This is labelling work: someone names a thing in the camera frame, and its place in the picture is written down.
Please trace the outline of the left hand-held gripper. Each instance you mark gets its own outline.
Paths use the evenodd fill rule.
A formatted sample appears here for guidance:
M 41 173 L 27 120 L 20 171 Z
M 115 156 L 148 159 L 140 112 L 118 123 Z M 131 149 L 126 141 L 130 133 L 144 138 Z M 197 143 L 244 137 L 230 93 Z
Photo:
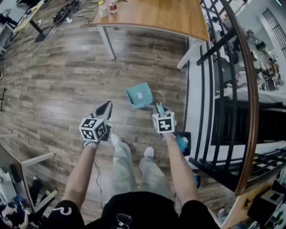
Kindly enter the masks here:
M 107 120 L 111 117 L 112 108 L 112 102 L 107 101 L 96 109 L 95 114 L 98 118 L 86 117 L 82 119 L 79 131 L 84 140 L 92 142 L 108 140 L 111 126 L 108 125 Z

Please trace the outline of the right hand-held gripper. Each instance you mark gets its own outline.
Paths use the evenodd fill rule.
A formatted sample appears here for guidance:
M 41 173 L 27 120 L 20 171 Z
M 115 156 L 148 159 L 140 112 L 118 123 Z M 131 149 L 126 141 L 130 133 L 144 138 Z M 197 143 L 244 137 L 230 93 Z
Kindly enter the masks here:
M 175 114 L 167 107 L 163 107 L 164 113 L 158 114 L 157 107 L 153 108 L 153 125 L 158 134 L 175 132 Z

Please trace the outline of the person's left hand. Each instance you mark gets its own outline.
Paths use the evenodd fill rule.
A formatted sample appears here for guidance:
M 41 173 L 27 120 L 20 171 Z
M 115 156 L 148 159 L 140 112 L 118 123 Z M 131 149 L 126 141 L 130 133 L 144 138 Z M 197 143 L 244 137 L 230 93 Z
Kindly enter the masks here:
M 87 146 L 92 147 L 92 148 L 94 148 L 94 149 L 98 149 L 99 142 L 86 140 L 86 141 L 83 143 L 83 148 L 86 148 Z

